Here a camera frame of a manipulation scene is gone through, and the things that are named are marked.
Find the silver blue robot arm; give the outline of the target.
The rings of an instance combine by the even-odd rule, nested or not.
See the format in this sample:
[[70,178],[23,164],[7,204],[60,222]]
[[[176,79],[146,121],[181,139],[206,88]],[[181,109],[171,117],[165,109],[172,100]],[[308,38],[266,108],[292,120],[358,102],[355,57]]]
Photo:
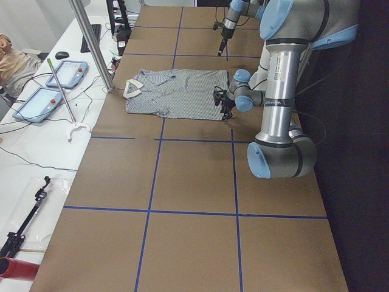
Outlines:
[[260,132],[247,148],[247,160],[258,178],[304,176],[315,166],[317,151],[292,118],[295,90],[312,50],[352,42],[357,33],[359,1],[232,1],[221,23],[224,49],[241,16],[260,21],[264,41],[258,70],[235,72],[227,89],[216,87],[215,105],[222,118],[232,109],[263,109]]
[[232,0],[230,2],[227,16],[222,22],[216,20],[213,25],[213,30],[217,30],[219,27],[222,28],[222,41],[218,49],[218,57],[222,55],[228,40],[232,38],[240,17],[246,16],[248,18],[261,19],[268,3],[269,1],[242,0]]

